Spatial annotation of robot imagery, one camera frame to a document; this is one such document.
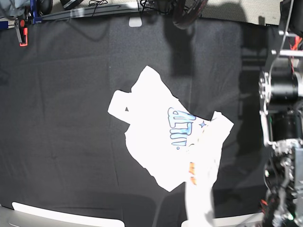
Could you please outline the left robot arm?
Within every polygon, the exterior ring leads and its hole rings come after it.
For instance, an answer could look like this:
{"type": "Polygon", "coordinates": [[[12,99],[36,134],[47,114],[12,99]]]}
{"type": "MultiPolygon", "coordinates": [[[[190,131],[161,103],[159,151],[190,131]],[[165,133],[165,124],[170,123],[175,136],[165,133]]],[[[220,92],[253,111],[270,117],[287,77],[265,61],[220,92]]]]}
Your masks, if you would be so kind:
{"type": "Polygon", "coordinates": [[[303,3],[280,3],[280,22],[259,76],[263,144],[263,227],[303,224],[303,3]]]}

